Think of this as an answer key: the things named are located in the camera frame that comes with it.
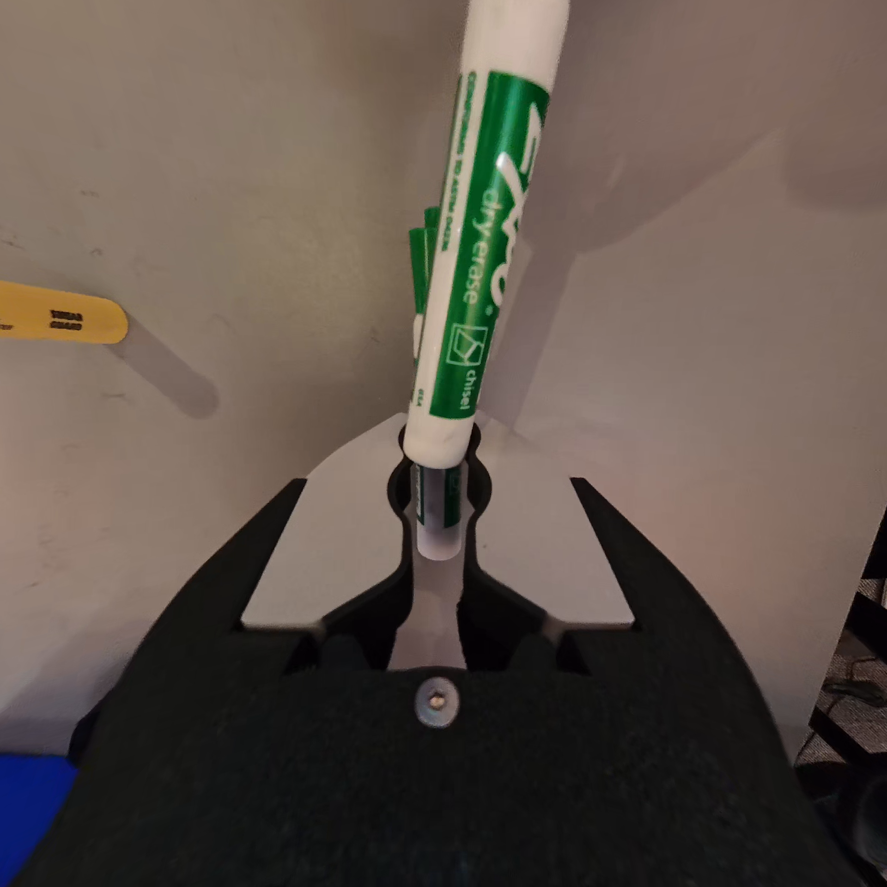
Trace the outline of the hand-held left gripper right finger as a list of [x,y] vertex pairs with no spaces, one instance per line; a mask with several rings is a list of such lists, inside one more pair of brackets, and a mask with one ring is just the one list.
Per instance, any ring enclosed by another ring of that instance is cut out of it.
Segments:
[[554,649],[573,631],[635,618],[576,486],[541,450],[481,417],[465,468],[460,645],[470,671],[503,671],[523,640]]

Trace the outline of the grey desk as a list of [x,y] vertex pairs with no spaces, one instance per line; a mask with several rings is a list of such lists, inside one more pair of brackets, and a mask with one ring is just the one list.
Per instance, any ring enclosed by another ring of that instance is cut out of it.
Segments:
[[[405,410],[464,2],[2,2],[2,750]],[[885,2],[572,2],[482,408],[735,638],[790,752],[885,508]]]

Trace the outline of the green dry erase marker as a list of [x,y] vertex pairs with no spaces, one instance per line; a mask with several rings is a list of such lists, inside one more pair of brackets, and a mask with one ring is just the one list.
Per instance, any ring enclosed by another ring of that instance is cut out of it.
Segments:
[[473,1],[403,448],[465,457],[570,15],[569,1]]
[[[438,207],[426,208],[423,226],[411,229],[408,233],[415,306],[415,362],[419,358],[439,216]],[[427,560],[450,560],[461,548],[461,467],[434,469],[415,465],[414,477],[418,553]]]

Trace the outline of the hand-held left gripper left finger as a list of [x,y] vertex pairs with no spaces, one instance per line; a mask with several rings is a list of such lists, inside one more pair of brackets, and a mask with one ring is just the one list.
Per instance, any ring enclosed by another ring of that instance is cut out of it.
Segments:
[[246,629],[348,635],[387,669],[413,607],[412,463],[405,414],[336,450],[308,476],[241,616]]

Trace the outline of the blue plastic bin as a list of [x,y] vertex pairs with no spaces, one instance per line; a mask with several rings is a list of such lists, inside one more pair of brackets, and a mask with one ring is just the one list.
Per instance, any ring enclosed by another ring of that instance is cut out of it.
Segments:
[[1,755],[1,885],[9,885],[70,793],[75,767],[64,757]]

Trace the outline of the yellow highlighter marker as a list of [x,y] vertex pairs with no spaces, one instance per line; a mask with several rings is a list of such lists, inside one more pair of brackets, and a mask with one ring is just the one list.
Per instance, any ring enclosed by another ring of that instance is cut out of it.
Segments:
[[1,281],[1,339],[113,345],[128,335],[128,316],[104,297]]

